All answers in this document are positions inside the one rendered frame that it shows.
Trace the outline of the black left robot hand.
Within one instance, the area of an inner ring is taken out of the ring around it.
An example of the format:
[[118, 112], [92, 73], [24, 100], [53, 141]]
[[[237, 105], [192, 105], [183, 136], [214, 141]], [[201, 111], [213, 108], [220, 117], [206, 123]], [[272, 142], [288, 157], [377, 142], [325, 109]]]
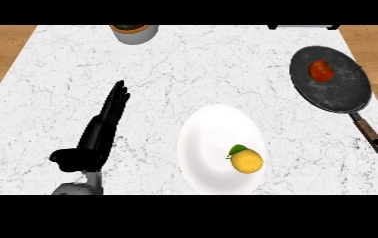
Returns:
[[98, 172], [105, 165], [130, 93], [118, 81], [108, 94], [101, 113], [92, 118], [76, 148], [56, 150], [49, 157], [64, 172]]

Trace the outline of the white oval plate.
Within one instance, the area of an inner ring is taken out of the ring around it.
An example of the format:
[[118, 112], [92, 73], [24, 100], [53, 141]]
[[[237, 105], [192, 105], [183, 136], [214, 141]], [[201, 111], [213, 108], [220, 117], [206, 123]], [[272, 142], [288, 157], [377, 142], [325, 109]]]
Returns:
[[266, 167], [241, 173], [228, 158], [235, 145], [253, 149], [265, 166], [268, 150], [260, 129], [248, 115], [228, 105], [210, 105], [188, 118], [177, 141], [179, 165], [191, 187], [200, 194], [251, 194]]

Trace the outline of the red tomato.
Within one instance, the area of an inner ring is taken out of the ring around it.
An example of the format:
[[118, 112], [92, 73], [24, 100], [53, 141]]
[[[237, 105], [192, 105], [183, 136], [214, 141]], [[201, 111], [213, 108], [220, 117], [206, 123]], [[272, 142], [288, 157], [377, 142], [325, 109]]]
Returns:
[[328, 82], [334, 78], [334, 69], [325, 60], [316, 60], [309, 66], [309, 75], [318, 82]]

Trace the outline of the dark grey frying pan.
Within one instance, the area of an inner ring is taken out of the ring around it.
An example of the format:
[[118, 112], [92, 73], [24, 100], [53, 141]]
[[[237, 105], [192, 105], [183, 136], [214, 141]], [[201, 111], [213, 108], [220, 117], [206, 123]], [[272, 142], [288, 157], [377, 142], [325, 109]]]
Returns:
[[[327, 82], [315, 81], [309, 74], [310, 64], [316, 60], [328, 62], [334, 69], [334, 77]], [[291, 58], [290, 76], [300, 95], [318, 108], [350, 115], [366, 141], [378, 152], [378, 133], [359, 114], [372, 99], [372, 87], [356, 61], [330, 47], [307, 46]]]

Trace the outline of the grey plant pot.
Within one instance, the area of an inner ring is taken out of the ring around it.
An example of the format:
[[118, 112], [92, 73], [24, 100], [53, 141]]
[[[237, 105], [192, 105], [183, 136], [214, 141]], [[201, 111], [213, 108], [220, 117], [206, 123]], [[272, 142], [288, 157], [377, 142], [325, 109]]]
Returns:
[[111, 29], [118, 41], [127, 45], [139, 45], [148, 42], [158, 33], [157, 25], [142, 25], [135, 29], [120, 29], [115, 25], [111, 25]]

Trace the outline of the yellow lemon with green leaf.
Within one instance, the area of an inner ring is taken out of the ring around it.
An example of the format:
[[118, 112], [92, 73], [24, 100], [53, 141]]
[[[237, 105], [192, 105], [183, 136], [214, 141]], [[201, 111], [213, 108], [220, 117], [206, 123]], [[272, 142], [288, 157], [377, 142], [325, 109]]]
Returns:
[[232, 147], [226, 159], [242, 174], [256, 173], [265, 164], [260, 154], [241, 144]]

